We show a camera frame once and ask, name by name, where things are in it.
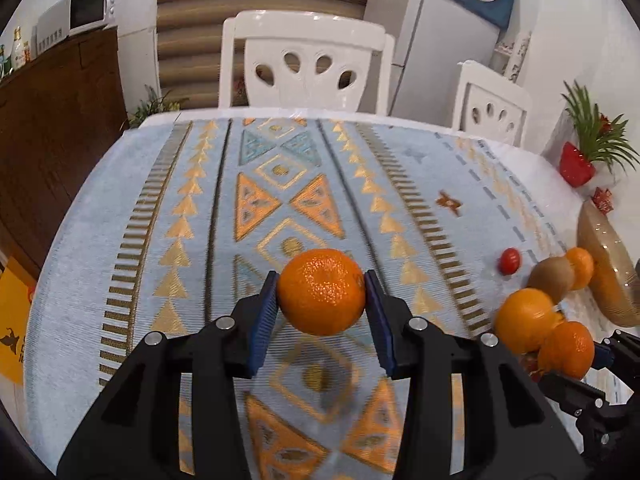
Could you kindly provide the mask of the tangerine with stem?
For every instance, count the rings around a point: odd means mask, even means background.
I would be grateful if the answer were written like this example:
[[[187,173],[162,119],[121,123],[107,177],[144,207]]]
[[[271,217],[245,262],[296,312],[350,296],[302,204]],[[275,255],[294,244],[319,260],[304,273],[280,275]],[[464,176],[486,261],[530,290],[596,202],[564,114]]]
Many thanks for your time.
[[[581,380],[594,359],[594,342],[588,328],[576,321],[556,326],[544,341],[537,356],[542,374],[556,373]]]

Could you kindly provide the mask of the smooth orange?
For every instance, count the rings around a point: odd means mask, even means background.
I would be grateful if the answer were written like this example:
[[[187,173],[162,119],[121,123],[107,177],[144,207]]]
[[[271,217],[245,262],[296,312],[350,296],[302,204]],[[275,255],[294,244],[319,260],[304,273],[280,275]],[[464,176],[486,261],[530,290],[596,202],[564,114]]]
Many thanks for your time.
[[[581,247],[570,248],[565,254],[574,272],[573,290],[587,287],[593,277],[594,260],[588,250]]]

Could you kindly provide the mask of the large brown kiwi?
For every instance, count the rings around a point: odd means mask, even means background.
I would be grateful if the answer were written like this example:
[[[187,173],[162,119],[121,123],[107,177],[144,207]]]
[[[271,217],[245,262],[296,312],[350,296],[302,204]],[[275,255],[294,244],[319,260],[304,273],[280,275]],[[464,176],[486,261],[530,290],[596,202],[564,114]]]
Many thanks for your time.
[[[554,304],[559,304],[572,290],[575,272],[565,257],[550,257],[533,267],[526,283],[527,288],[544,292]]]

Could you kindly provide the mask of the large orange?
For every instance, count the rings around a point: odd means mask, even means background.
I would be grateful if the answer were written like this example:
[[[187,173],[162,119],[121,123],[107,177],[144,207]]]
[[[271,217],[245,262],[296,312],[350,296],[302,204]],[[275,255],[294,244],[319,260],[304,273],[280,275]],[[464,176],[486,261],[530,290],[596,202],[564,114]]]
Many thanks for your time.
[[[497,311],[494,330],[506,348],[521,356],[538,351],[563,321],[564,316],[545,292],[522,288],[504,300]]]

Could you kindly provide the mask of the large red tomato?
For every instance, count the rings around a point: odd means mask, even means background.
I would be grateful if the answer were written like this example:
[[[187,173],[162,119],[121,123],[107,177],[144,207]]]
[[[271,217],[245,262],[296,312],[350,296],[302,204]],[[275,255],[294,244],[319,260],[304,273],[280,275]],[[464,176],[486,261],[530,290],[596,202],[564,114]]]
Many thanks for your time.
[[[533,382],[539,382],[541,378],[541,370],[539,367],[536,353],[527,353],[521,358],[521,366],[524,368],[529,378]]]

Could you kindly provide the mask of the brown ribbed glass bowl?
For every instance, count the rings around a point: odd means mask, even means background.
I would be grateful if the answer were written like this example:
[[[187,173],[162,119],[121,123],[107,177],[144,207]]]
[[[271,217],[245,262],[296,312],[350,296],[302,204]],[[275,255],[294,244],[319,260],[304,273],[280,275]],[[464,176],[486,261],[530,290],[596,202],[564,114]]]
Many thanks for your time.
[[[576,242],[594,260],[589,288],[602,314],[615,325],[638,326],[638,273],[612,224],[591,200],[580,208]]]

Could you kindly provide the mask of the far cherry tomato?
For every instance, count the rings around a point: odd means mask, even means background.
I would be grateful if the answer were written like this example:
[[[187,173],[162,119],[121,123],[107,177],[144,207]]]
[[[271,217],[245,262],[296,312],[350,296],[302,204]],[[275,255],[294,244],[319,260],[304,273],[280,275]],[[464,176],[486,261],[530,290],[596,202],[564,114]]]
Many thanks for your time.
[[[514,247],[506,248],[498,260],[498,270],[502,275],[513,275],[520,270],[522,264],[521,253]]]

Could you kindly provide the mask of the patterned light blue tablecloth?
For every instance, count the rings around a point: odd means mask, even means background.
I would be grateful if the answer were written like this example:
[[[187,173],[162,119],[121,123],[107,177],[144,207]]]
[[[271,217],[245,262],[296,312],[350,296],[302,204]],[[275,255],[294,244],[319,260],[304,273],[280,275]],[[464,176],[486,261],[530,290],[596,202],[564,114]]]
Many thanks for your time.
[[[621,479],[546,168],[360,120],[125,133],[55,234],[25,350],[61,479]]]

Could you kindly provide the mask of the white chair right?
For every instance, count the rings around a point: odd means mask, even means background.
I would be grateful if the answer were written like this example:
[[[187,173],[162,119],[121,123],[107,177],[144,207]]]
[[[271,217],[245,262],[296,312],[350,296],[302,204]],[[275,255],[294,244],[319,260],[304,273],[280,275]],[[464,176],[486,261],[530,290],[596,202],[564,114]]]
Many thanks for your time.
[[[479,62],[458,67],[451,129],[520,148],[533,109],[528,92]]]

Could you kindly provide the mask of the white patterned hanging decoration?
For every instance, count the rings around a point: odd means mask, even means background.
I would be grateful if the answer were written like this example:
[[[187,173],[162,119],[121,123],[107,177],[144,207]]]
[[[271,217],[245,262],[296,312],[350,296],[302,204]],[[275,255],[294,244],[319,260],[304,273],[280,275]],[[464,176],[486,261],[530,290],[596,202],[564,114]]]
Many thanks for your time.
[[[532,32],[520,32],[510,44],[501,41],[495,47],[494,53],[502,63],[502,76],[514,84],[518,82],[531,39]]]

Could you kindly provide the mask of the green plant by sideboard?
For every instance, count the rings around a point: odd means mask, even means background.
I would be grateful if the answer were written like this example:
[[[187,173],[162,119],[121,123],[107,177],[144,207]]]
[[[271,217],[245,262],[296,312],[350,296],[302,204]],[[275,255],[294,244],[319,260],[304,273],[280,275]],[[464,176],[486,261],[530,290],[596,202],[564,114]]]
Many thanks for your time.
[[[171,100],[166,96],[158,94],[151,86],[144,86],[146,91],[146,99],[141,100],[140,104],[132,113],[127,114],[127,122],[129,129],[139,128],[149,117],[160,113],[178,112],[183,104],[189,101],[188,98],[180,98]]]

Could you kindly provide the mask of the brown wooden sideboard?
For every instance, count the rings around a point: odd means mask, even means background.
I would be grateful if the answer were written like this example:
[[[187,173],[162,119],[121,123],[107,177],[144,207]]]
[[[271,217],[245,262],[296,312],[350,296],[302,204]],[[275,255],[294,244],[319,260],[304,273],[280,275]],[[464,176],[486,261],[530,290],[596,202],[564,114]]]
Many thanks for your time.
[[[1,249],[32,276],[127,124],[114,28],[67,39],[2,81]]]

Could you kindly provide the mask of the silver refrigerator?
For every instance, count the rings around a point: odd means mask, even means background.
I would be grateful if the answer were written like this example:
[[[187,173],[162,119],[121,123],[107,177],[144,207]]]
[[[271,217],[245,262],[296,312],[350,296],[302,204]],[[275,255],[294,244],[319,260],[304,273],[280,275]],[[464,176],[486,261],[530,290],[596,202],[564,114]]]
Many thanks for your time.
[[[396,39],[387,114],[449,126],[459,64],[487,65],[498,27],[454,0],[368,0],[364,19]]]

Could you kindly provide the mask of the white bottle on sideboard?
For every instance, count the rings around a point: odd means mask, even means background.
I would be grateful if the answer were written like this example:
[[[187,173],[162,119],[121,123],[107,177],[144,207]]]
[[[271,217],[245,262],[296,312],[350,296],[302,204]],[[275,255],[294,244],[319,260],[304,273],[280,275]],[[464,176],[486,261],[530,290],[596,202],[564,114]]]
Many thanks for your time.
[[[14,28],[11,63],[14,70],[19,70],[27,63],[25,44],[22,38],[22,30],[20,26]]]

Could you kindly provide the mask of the white microwave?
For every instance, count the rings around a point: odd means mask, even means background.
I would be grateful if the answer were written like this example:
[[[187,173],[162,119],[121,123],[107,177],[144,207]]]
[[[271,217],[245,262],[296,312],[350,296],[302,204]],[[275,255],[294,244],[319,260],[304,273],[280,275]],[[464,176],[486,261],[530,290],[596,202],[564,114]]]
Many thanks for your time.
[[[60,0],[38,18],[35,26],[35,54],[67,38],[111,27],[116,21],[116,0]]]

